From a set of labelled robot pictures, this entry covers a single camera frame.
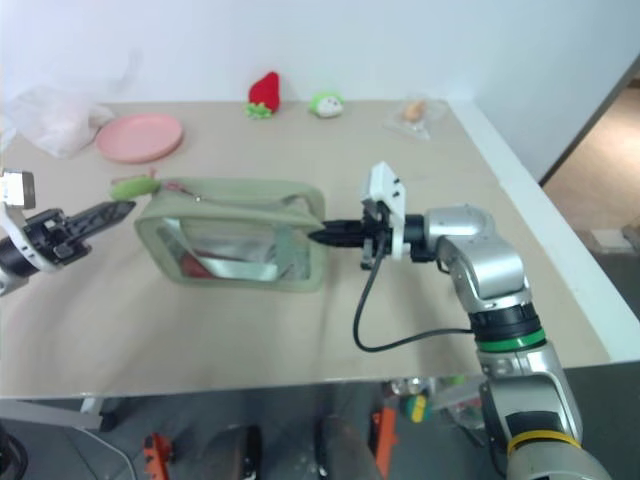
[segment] white table edge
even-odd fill
[[[640,322],[551,200],[473,101],[450,100],[449,105],[575,296],[611,361],[640,359]],[[535,285],[532,289],[535,305]]]

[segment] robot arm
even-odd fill
[[[23,210],[35,208],[33,174],[0,172],[0,296],[24,285],[38,272],[54,273],[86,256],[85,240],[122,221],[135,202],[103,202],[73,217],[49,209],[29,219]]]
[[[522,259],[497,234],[491,215],[469,205],[405,215],[404,196],[400,180],[379,164],[364,189],[363,220],[325,222],[311,238],[361,247],[369,267],[386,235],[393,258],[406,252],[414,262],[435,261],[451,276],[487,377],[480,388],[483,416],[492,442],[507,452],[507,478],[610,479],[580,446],[580,412],[531,303]]]
[[[446,267],[469,315],[487,381],[487,432],[507,451],[507,477],[608,479],[581,449],[573,393],[531,303],[524,266],[491,216],[468,205],[424,216],[426,247]]]

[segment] red strawberry toy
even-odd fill
[[[280,106],[280,77],[269,72],[249,89],[247,115],[251,118],[269,118]]]

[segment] table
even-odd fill
[[[564,366],[635,355],[635,318],[473,104],[452,103],[428,142],[384,129],[388,102],[354,102],[331,120],[309,115],[299,103],[284,104],[262,121],[247,119],[233,102],[113,108],[118,114],[170,113],[183,123],[183,144],[152,165],[159,178],[304,181],[323,191],[328,218],[359,217],[363,179],[384,160],[407,187],[408,212],[468,202],[493,213],[498,230],[524,259],[536,309]],[[465,119],[464,127],[457,117]],[[108,162],[93,146],[53,159],[22,138],[9,147],[5,164],[34,172],[38,210],[61,207],[67,214],[107,198],[112,179],[149,168]],[[461,336],[379,354],[359,351],[351,322],[367,274],[357,251],[332,251],[324,286],[311,294],[171,283],[132,227],[146,201],[123,224],[92,239],[87,258],[53,277],[40,273],[0,300],[0,397],[126,396],[479,372],[473,340]],[[550,217],[538,218],[539,209]],[[521,215],[529,211],[533,220]],[[542,232],[534,234],[531,222]],[[563,248],[569,265],[557,255]],[[576,258],[587,266],[571,265]],[[572,273],[585,268],[585,278]],[[585,308],[592,301],[589,288],[604,292],[607,311],[618,316],[604,319],[603,309]],[[435,266],[387,261],[361,332],[366,343],[378,344],[466,325],[450,279]],[[613,325],[624,338],[607,333]]]

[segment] green plush toy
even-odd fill
[[[316,93],[311,99],[309,110],[320,118],[337,117],[344,110],[344,100],[336,92]]]

